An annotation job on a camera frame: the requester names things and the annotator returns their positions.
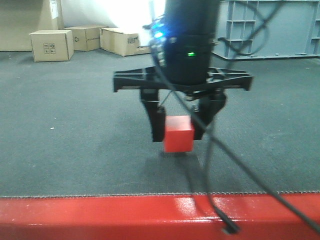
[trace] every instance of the cardboard box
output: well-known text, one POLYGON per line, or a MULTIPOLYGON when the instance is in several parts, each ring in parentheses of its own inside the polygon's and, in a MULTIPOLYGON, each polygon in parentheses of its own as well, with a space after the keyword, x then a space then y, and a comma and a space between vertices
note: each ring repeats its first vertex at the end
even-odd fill
POLYGON ((74 50, 91 51, 100 48, 100 28, 106 28, 106 26, 83 25, 67 27, 65 30, 72 31, 74 50))
POLYGON ((74 54, 70 30, 39 30, 30 36, 35 62, 69 61, 74 54))
POLYGON ((61 0, 0 0, 0 51, 32 51, 29 33, 64 27, 61 0))
POLYGON ((141 46, 138 33, 121 28, 101 28, 100 44, 102 49, 121 56, 151 52, 148 46, 141 46))

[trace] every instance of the white wall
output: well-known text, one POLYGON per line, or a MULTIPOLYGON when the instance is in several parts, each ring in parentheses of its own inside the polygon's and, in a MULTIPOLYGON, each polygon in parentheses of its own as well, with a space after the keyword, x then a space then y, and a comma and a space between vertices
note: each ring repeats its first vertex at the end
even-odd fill
POLYGON ((66 27, 102 24, 110 27, 140 29, 151 23, 149 4, 155 16, 164 12, 166 0, 61 0, 66 27))

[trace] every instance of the green led light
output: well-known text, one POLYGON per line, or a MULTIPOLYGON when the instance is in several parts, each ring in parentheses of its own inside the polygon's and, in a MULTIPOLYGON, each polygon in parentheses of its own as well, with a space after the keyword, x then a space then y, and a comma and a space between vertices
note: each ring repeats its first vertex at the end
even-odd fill
POLYGON ((195 57, 197 54, 195 52, 188 52, 188 57, 195 57))

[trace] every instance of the printed label on box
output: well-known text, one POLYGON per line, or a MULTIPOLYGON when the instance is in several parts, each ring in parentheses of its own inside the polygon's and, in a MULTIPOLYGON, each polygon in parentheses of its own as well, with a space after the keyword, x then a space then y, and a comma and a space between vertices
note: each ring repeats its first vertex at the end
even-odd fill
POLYGON ((128 38, 128 44, 134 44, 136 40, 139 40, 139 37, 129 37, 128 38))
POLYGON ((57 17, 59 17, 57 0, 50 0, 50 6, 52 19, 56 19, 57 17))
POLYGON ((87 41, 99 40, 99 39, 100 39, 100 37, 94 37, 94 38, 87 39, 87 41))
POLYGON ((56 54, 56 45, 54 43, 43 44, 44 54, 56 54))

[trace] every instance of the blue led light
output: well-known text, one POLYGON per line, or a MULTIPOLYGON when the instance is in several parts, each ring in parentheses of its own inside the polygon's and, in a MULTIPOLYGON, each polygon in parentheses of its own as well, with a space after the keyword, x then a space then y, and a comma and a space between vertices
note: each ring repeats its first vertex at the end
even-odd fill
POLYGON ((164 33, 163 32, 160 32, 160 31, 157 31, 154 35, 153 35, 156 39, 159 39, 161 37, 164 36, 164 33))
POLYGON ((152 29, 157 29, 157 28, 162 28, 163 26, 164 26, 163 23, 157 23, 157 24, 153 25, 151 28, 152 29))

